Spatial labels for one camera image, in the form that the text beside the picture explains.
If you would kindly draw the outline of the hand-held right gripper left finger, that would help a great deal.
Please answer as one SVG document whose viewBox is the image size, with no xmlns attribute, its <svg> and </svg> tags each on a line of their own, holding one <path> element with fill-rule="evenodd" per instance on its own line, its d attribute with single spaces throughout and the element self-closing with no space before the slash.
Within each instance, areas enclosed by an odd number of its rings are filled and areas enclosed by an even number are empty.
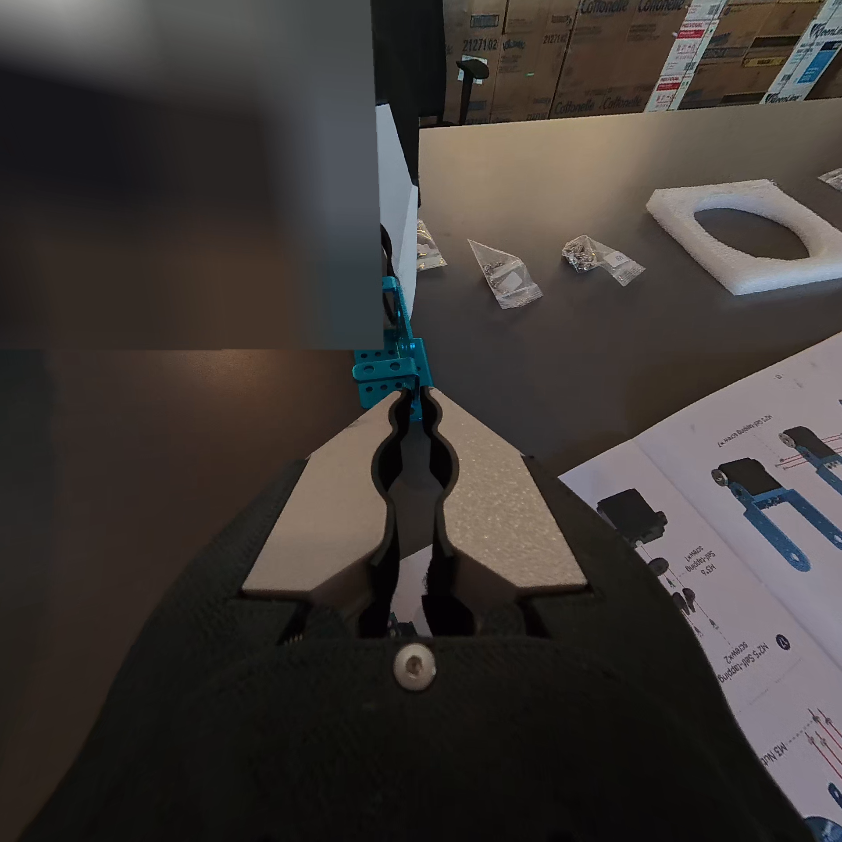
<svg viewBox="0 0 842 842">
<path fill-rule="evenodd" d="M 336 610 L 360 637 L 385 637 L 399 573 L 396 506 L 403 390 L 389 392 L 314 451 L 242 585 L 251 598 Z"/>
</svg>

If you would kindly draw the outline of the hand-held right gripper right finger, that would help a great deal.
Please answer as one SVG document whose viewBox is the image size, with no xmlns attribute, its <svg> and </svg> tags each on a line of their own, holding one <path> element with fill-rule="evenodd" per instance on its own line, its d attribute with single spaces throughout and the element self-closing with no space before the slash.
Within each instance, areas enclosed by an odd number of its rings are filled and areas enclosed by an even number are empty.
<svg viewBox="0 0 842 842">
<path fill-rule="evenodd" d="M 437 637 L 470 636 L 491 610 L 579 594 L 588 581 L 526 457 L 442 391 L 421 392 L 440 486 L 422 598 Z"/>
</svg>

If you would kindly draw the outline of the blue metal bracket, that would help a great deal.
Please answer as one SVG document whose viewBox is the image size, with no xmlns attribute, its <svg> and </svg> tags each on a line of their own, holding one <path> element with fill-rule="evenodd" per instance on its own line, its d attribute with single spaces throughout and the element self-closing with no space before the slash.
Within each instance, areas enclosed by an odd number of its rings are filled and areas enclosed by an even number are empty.
<svg viewBox="0 0 842 842">
<path fill-rule="evenodd" d="M 384 304 L 383 347 L 356 350 L 352 376 L 360 405 L 367 411 L 388 393 L 408 390 L 413 397 L 409 417 L 419 422 L 423 416 L 420 394 L 433 385 L 424 341 L 413 332 L 403 287 L 398 279 L 382 279 Z"/>
</svg>

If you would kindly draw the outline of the dark desk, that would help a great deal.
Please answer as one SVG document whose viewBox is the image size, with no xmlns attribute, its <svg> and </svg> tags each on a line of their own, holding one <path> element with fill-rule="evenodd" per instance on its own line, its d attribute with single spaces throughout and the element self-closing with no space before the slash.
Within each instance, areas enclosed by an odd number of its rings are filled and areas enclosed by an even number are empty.
<svg viewBox="0 0 842 842">
<path fill-rule="evenodd" d="M 413 323 L 435 384 L 557 473 L 840 331 L 840 281 L 731 296 L 648 215 L 655 189 L 768 178 L 834 225 L 840 100 L 426 129 L 448 266 Z M 577 272 L 586 235 L 645 271 Z M 502 310 L 467 240 L 521 258 Z M 174 578 L 293 458 L 360 415 L 345 351 L 2 354 L 2 840 L 87 736 Z"/>
</svg>

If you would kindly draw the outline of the printed instruction booklet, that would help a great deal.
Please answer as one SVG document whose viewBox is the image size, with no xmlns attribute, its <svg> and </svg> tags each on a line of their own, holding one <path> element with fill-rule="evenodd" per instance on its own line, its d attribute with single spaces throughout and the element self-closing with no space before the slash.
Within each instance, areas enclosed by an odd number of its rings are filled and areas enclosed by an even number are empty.
<svg viewBox="0 0 842 842">
<path fill-rule="evenodd" d="M 840 336 L 551 479 L 587 578 L 484 604 L 459 491 L 487 429 L 433 390 L 424 596 L 457 840 L 840 840 Z M 444 792 L 438 794 L 442 787 Z"/>
</svg>

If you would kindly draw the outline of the stack of cardboard boxes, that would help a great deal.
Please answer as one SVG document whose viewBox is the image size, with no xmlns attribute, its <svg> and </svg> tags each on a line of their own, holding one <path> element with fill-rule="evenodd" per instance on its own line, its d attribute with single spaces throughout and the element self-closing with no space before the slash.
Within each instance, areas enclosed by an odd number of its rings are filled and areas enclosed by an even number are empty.
<svg viewBox="0 0 842 842">
<path fill-rule="evenodd" d="M 840 2 L 444 2 L 445 121 L 460 61 L 489 70 L 465 123 L 804 100 L 840 57 Z"/>
</svg>

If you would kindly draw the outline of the white foam frame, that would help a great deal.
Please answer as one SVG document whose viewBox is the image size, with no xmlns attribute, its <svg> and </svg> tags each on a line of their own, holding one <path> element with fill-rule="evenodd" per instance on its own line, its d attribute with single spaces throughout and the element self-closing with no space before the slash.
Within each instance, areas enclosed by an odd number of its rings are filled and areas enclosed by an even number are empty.
<svg viewBox="0 0 842 842">
<path fill-rule="evenodd" d="M 696 219 L 704 210 L 735 210 L 793 232 L 807 257 L 755 257 L 712 237 Z M 690 257 L 734 296 L 840 279 L 841 232 L 767 179 L 657 189 L 647 211 Z"/>
</svg>

